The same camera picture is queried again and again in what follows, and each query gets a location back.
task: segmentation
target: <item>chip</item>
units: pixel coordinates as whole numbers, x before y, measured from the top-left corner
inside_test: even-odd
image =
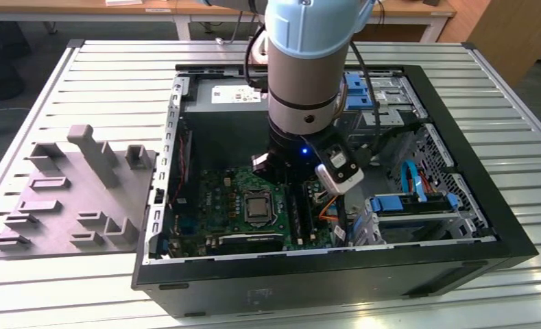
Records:
[[[270,192],[265,190],[251,190],[243,196],[245,221],[251,226],[259,228],[273,220],[273,199]]]
[[[249,217],[266,217],[269,216],[269,209],[266,207],[266,199],[249,199],[247,200]]]

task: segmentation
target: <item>gray fixture block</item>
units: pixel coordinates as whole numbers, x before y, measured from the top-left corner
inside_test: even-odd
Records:
[[[55,159],[64,156],[66,154],[60,151],[55,143],[38,143],[27,159],[40,171],[52,171],[59,170],[54,163]]]
[[[48,201],[22,201],[16,209],[22,213],[27,212],[56,212],[60,210],[60,202],[58,200]]]
[[[112,188],[119,185],[119,179],[110,164],[110,156],[102,154],[102,147],[95,142],[92,134],[94,128],[90,125],[72,125],[68,130],[67,140],[79,147],[87,164],[103,185]]]
[[[78,222],[83,226],[103,226],[106,225],[107,216],[100,211],[82,211],[78,215]]]
[[[0,251],[24,251],[30,248],[30,246],[30,240],[19,234],[0,236]]]
[[[12,230],[36,228],[39,220],[32,214],[15,214],[6,217],[4,225]]]
[[[152,168],[152,162],[143,145],[128,145],[126,161],[131,170]]]
[[[50,177],[50,178],[35,178],[31,180],[28,186],[35,190],[48,190],[54,188],[68,188],[70,181],[67,177]]]
[[[63,157],[54,159],[59,170],[42,172],[35,169],[32,171],[31,181],[66,178],[70,181],[68,188],[34,190],[30,186],[24,186],[12,215],[20,213],[18,210],[23,202],[31,205],[31,202],[56,200],[60,203],[60,211],[24,212],[24,215],[34,215],[39,220],[36,229],[15,232],[10,227],[4,227],[0,236],[20,233],[31,244],[28,249],[0,250],[0,258],[20,259],[135,251],[136,242],[116,245],[103,236],[103,231],[108,217],[112,218],[119,228],[127,225],[124,219],[128,218],[132,227],[139,231],[144,220],[152,170],[130,170],[124,158],[126,150],[112,153],[118,163],[112,170],[120,182],[115,188],[106,188],[80,152],[66,152]],[[147,155],[152,168],[155,152],[148,151]],[[86,221],[80,214],[83,217],[86,217],[84,214],[90,214],[86,219],[91,221]],[[87,225],[94,222],[91,214],[98,216],[95,219],[98,225]],[[102,245],[79,248],[71,243],[72,234],[80,234],[86,230],[96,232],[103,237]]]
[[[103,245],[103,238],[94,232],[82,232],[71,234],[71,243],[78,248],[99,247]]]
[[[108,218],[106,222],[106,228],[103,235],[114,244],[134,244],[138,241],[138,230],[132,225],[132,222],[126,218],[122,223],[122,228],[114,222],[114,219]]]
[[[115,167],[118,165],[118,158],[115,157],[115,153],[112,151],[112,147],[110,146],[108,142],[98,142],[98,145],[102,148],[102,154],[106,156],[107,162],[110,166]]]

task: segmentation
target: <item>black ring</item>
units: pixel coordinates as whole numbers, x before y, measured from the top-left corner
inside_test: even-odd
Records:
[[[310,105],[301,105],[301,104],[294,104],[294,103],[290,103],[289,101],[285,101],[282,98],[279,98],[279,96],[277,96],[277,94],[274,94],[274,92],[270,88],[269,88],[269,93],[273,95],[273,98],[278,101],[278,103],[285,105],[287,108],[294,108],[295,110],[303,110],[303,111],[317,110],[318,108],[323,108],[337,98],[337,94],[335,94],[331,98],[329,98],[329,100],[322,101],[321,103],[310,104]]]

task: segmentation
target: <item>slatted metal surface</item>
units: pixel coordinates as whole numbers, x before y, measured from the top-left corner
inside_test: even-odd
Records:
[[[172,41],[87,41],[67,49],[0,164],[0,231],[28,181],[32,164],[23,158],[35,142],[58,141],[74,150],[68,126],[91,123],[95,138],[108,140],[112,149],[143,143],[158,150],[175,64],[239,64],[243,50],[241,42],[222,47]],[[370,43],[359,50],[369,64],[425,69],[540,255],[441,297],[182,321],[130,289],[132,254],[0,261],[0,327],[541,327],[541,125],[461,45]],[[347,60],[355,64],[353,56]]]

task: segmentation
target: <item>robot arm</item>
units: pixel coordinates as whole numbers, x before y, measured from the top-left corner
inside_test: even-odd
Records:
[[[263,160],[279,158],[274,167],[285,163],[285,168],[275,168],[274,172],[289,171],[289,181],[305,180],[305,167],[313,165],[327,190],[343,194],[363,174],[331,123],[350,39],[366,24],[375,0],[363,5],[359,0],[202,2],[265,14],[271,145]],[[314,162],[301,158],[301,150],[309,147]],[[255,158],[258,166],[265,161]],[[267,166],[258,173],[255,170],[259,175],[267,176],[269,172]]]

